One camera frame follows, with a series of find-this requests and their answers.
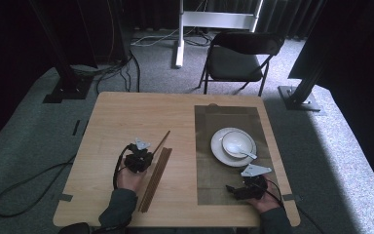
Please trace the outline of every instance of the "spoon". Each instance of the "spoon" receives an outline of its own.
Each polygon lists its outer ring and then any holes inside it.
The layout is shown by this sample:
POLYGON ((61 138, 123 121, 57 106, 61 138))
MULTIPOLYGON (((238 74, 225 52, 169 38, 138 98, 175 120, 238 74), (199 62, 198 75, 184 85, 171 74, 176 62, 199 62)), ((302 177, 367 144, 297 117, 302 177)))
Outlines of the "spoon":
POLYGON ((252 153, 249 153, 249 152, 244 152, 240 149, 239 146, 233 144, 233 143, 229 143, 226 145, 226 149, 227 151, 231 152, 231 153, 241 153, 241 154, 244 154, 244 155, 247 155, 248 157, 252 158, 252 159, 256 159, 257 156, 255 154, 252 154, 252 153))

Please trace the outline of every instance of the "chair seat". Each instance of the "chair seat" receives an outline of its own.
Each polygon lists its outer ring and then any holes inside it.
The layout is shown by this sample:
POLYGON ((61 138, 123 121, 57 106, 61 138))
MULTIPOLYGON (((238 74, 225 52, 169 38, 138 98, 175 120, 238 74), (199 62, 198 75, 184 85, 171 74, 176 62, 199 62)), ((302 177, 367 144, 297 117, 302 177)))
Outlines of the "chair seat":
POLYGON ((257 56, 243 55, 224 47, 214 47, 208 73, 213 80, 257 82, 263 77, 257 56))

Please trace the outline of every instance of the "metal base plate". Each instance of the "metal base plate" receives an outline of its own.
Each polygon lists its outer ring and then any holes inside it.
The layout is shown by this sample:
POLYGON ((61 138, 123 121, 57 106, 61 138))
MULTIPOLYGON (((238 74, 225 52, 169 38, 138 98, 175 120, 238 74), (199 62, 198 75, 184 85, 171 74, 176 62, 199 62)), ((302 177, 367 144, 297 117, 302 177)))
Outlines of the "metal base plate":
POLYGON ((87 97, 93 77, 80 77, 76 90, 63 91, 61 88, 61 80, 59 79, 56 87, 50 95, 46 95, 43 103, 61 103, 63 99, 85 99, 87 97))
POLYGON ((314 111, 315 113, 325 114, 324 111, 320 108, 318 103, 315 100, 315 97, 312 94, 309 94, 308 98, 302 104, 294 104, 290 101, 290 96, 294 93, 297 87, 291 86, 279 86, 279 92, 281 98, 283 98, 286 108, 289 110, 309 110, 314 111))

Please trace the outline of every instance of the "wooden table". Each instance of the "wooden table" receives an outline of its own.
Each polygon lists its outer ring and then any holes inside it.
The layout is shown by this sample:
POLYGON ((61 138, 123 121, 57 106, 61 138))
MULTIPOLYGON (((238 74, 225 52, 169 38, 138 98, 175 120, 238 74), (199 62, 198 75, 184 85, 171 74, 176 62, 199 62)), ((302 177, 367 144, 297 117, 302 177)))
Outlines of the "wooden table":
MULTIPOLYGON (((72 195, 72 200, 59 201, 54 224, 84 221, 99 226, 98 216, 108 206, 112 175, 121 151, 136 137, 151 142, 153 151, 170 130, 165 147, 172 148, 172 152, 152 204, 147 213, 132 214, 131 226, 258 226, 259 215, 251 206, 198 205, 194 106, 212 103, 257 107, 280 191, 291 194, 260 97, 102 93, 63 190, 63 194, 72 195)), ((153 170, 148 171, 138 203, 153 170)), ((285 201, 284 205, 291 225, 298 225, 300 217, 294 201, 285 201)))

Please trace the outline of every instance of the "hand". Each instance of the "hand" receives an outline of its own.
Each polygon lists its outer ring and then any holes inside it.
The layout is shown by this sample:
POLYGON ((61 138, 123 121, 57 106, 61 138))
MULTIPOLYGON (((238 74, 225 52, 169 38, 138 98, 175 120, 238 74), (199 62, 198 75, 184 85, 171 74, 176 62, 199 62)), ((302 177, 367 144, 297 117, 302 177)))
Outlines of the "hand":
POLYGON ((124 163, 121 164, 121 168, 122 170, 120 170, 117 176, 117 187, 126 188, 137 193, 141 187, 142 180, 147 174, 147 170, 142 173, 135 174, 130 171, 130 169, 124 168, 124 163))
MULTIPOLYGON (((273 194, 272 183, 267 181, 267 191, 273 194)), ((265 193, 260 200, 255 198, 247 199, 246 200, 249 204, 251 204, 260 214, 265 213, 274 208, 280 207, 278 201, 272 195, 265 193)))

